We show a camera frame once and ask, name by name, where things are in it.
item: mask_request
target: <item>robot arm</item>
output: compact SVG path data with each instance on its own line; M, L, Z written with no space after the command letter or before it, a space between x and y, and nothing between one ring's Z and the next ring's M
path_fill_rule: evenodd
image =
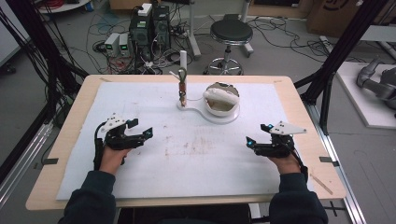
M372 91L379 99L387 101L396 95L395 86L391 85L391 81L396 78L396 70L384 71L379 83L372 81L370 77L375 73L375 69L380 63L382 62L375 58L367 66L363 67L358 74L356 84L361 88Z

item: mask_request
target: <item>wooden table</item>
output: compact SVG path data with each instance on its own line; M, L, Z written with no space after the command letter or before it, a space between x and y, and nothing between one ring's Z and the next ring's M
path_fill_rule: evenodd
M223 76L221 81L229 83L263 83L274 84L278 97L284 108L289 123L304 127L306 134L294 136L295 143L308 166L309 175L315 191L320 199L342 199L346 196L345 189L338 174L330 162L321 162L319 157L328 157L316 129L295 90L289 77L268 76ZM216 82L216 76L188 77L188 82ZM37 179L32 193L26 203L29 210L64 209L67 201L57 201L56 195L64 176L71 150L78 140L79 131L91 108L97 90L103 82L173 82L177 80L172 76L88 76L78 93L78 97L62 127L59 136L49 154L49 158L59 158L57 164L45 165ZM227 197L198 197L198 198L172 198L172 199L130 199L118 200L117 207L127 206L153 206L176 204L203 204L203 203L268 203L273 195L248 195Z

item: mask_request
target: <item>white paper sheet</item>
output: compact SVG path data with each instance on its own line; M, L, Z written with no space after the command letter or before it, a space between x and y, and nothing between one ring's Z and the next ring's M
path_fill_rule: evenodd
M212 83L187 84L196 100ZM240 93L240 115L217 125L193 111L177 109L177 83L103 83L66 166L57 200L68 200L93 168L93 135L113 112L139 119L127 135L153 128L154 136L134 149L117 173L116 198L168 198L249 195L278 192L276 167L246 147L246 136L269 143L260 124L287 121L272 84L233 84Z

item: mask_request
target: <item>black metal pole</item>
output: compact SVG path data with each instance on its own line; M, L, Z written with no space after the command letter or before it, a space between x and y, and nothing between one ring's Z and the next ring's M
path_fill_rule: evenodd
M355 48L356 44L361 40L361 37L387 2L388 0L365 0L322 67L315 74L294 84L296 88L299 88L307 84L308 81L312 81L307 91L302 94L302 99L311 105L316 103L316 100L324 91L319 124L326 134L328 134L326 125L332 79L348 54Z

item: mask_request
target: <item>black stool seat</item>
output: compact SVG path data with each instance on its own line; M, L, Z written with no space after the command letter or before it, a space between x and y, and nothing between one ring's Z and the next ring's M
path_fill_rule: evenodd
M253 30L240 20L222 20L211 25L210 34L220 43L244 45L253 37Z

